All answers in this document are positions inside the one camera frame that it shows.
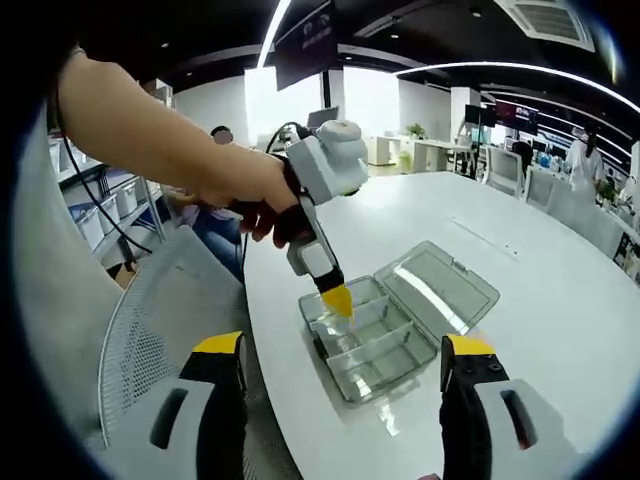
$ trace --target hand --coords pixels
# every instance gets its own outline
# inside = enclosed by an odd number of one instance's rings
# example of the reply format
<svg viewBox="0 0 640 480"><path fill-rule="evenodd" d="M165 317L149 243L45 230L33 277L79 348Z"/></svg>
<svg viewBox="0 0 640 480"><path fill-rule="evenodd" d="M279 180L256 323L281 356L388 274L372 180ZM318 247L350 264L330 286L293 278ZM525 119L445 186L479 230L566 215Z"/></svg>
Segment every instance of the hand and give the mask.
<svg viewBox="0 0 640 480"><path fill-rule="evenodd" d="M255 203L255 209L244 213L240 229L253 232L253 239L259 242L271 232L277 214L298 203L285 181L284 164L271 155L237 145L219 148L228 149L226 168L216 172L222 182L216 182L217 188L201 187L197 196L216 207L226 207L233 200ZM274 244L282 248L285 242L274 236Z"/></svg>

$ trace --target clear plastic box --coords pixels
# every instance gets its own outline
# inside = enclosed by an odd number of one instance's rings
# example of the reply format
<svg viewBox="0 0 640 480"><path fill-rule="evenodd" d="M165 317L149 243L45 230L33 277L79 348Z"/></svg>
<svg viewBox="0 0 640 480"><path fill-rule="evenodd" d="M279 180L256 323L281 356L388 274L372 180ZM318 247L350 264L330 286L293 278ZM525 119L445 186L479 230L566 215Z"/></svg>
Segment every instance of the clear plastic box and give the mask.
<svg viewBox="0 0 640 480"><path fill-rule="evenodd" d="M491 285L431 242L371 277L348 282L353 319L330 313L319 294L300 310L348 402L385 393L433 360L442 336L466 334L498 301Z"/></svg>

